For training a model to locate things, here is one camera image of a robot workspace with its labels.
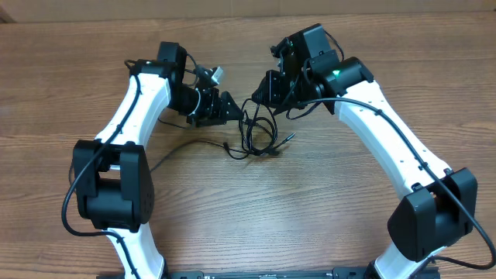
wooden table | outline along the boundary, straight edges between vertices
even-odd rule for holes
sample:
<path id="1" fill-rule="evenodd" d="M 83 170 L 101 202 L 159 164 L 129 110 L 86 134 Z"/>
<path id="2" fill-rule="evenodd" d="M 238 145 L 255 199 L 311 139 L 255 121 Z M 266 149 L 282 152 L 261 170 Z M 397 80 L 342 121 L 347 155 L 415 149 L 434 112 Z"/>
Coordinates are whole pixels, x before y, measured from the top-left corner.
<path id="1" fill-rule="evenodd" d="M 275 68 L 269 47 L 320 22 L 359 57 L 416 135 L 453 169 L 477 176 L 477 218 L 496 240 L 496 13 L 337 15 L 0 25 L 0 277 L 94 278 L 122 268 L 109 241 L 66 232 L 60 207 L 71 151 L 113 116 L 128 87 L 125 59 L 153 59 L 175 41 L 239 104 Z M 180 124 L 175 113 L 163 117 Z M 290 122 L 279 157 L 234 161 L 202 144 L 155 172 L 151 226 L 171 270 L 315 270 L 367 265 L 389 244 L 398 204 L 359 138 L 323 107 Z M 237 123 L 184 131 L 157 124 L 150 166 L 180 144 L 239 146 Z M 92 231 L 72 201 L 68 218 Z M 443 255 L 475 263 L 489 252 L 476 232 Z M 443 277 L 495 277 L 441 264 Z"/>

wood grain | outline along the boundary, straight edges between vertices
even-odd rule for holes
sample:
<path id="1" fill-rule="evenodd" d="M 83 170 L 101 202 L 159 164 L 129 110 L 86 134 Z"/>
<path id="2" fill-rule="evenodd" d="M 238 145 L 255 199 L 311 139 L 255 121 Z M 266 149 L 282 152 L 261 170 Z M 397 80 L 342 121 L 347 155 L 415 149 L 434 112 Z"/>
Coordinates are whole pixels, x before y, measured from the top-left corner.
<path id="1" fill-rule="evenodd" d="M 275 68 L 269 46 L 321 22 L 359 57 L 416 135 L 453 169 L 477 176 L 477 218 L 496 239 L 496 13 L 140 20 L 0 26 L 0 278 L 94 278 L 122 268 L 105 238 L 64 231 L 60 207 L 78 139 L 92 139 L 128 86 L 124 59 L 177 41 L 227 76 L 240 103 Z M 163 117 L 183 124 L 174 113 Z M 358 137 L 324 108 L 298 121 L 279 157 L 234 161 L 196 144 L 153 172 L 151 226 L 171 270 L 314 270 L 366 265 L 390 242 L 398 204 Z M 184 131 L 157 125 L 150 166 L 197 138 L 239 145 L 237 124 Z M 92 230 L 71 202 L 74 227 Z M 444 255 L 483 263 L 476 233 Z M 443 277 L 490 278 L 441 264 Z"/>

table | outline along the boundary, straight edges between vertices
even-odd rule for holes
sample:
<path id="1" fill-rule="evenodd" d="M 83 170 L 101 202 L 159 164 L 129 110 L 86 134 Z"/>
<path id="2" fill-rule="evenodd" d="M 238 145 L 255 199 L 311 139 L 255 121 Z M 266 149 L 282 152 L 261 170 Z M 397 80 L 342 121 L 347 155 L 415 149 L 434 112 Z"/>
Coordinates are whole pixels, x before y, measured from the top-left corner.
<path id="1" fill-rule="evenodd" d="M 0 277 L 94 278 L 122 270 L 106 238 L 64 230 L 60 207 L 74 144 L 102 130 L 126 92 L 125 59 L 153 59 L 160 41 L 179 42 L 200 64 L 224 67 L 220 88 L 240 104 L 276 67 L 269 47 L 316 22 L 370 68 L 434 154 L 454 170 L 472 170 L 477 218 L 496 240 L 494 12 L 3 24 Z M 173 112 L 162 117 L 185 124 Z M 197 144 L 152 173 L 150 224 L 171 270 L 364 266 L 389 244 L 386 223 L 398 199 L 359 138 L 323 107 L 297 121 L 277 120 L 280 139 L 296 132 L 278 157 L 234 161 Z M 150 166 L 197 138 L 240 145 L 234 122 L 192 131 L 157 124 L 146 151 Z M 68 218 L 76 229 L 93 230 L 74 199 Z M 489 259 L 476 232 L 443 254 Z M 444 278 L 496 276 L 440 266 Z"/>

